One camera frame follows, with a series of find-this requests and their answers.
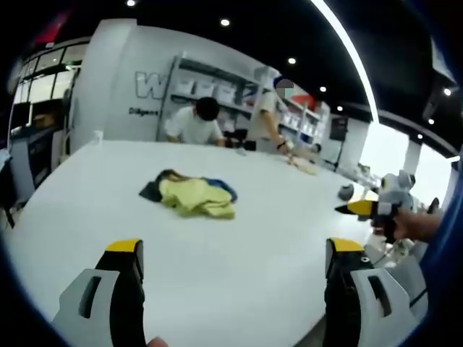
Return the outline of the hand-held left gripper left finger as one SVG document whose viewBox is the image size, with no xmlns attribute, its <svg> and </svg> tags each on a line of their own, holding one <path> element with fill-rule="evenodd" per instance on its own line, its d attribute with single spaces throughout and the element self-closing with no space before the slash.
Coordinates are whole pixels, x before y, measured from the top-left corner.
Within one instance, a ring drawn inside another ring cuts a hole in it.
<svg viewBox="0 0 463 347">
<path fill-rule="evenodd" d="M 52 320 L 69 346 L 144 346 L 143 241 L 115 241 L 59 297 Z"/>
</svg>

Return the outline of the person's right hand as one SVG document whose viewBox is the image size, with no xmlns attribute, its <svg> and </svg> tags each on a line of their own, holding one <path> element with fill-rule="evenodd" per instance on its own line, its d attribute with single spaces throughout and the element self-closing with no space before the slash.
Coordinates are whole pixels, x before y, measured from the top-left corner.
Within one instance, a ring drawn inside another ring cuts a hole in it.
<svg viewBox="0 0 463 347">
<path fill-rule="evenodd" d="M 437 215 L 414 213 L 400 208 L 394 218 L 395 239 L 429 242 L 438 229 L 441 219 Z"/>
</svg>

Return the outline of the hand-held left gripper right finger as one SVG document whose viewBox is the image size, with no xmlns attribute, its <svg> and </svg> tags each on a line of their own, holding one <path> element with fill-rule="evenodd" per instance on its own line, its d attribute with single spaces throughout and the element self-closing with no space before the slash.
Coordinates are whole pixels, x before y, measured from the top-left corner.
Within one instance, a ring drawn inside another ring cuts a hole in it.
<svg viewBox="0 0 463 347">
<path fill-rule="evenodd" d="M 362 245 L 326 240 L 324 346 L 399 346 L 416 328 L 404 287 Z"/>
</svg>

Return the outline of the person's left hand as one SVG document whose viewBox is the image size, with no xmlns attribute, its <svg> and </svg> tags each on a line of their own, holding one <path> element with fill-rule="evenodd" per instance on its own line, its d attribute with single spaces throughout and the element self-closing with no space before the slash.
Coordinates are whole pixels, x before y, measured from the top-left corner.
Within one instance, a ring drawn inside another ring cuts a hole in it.
<svg viewBox="0 0 463 347">
<path fill-rule="evenodd" d="M 168 347 L 169 344 L 163 339 L 161 333 L 162 329 L 159 327 L 148 328 L 145 331 L 145 337 L 147 338 L 147 347 Z"/>
</svg>

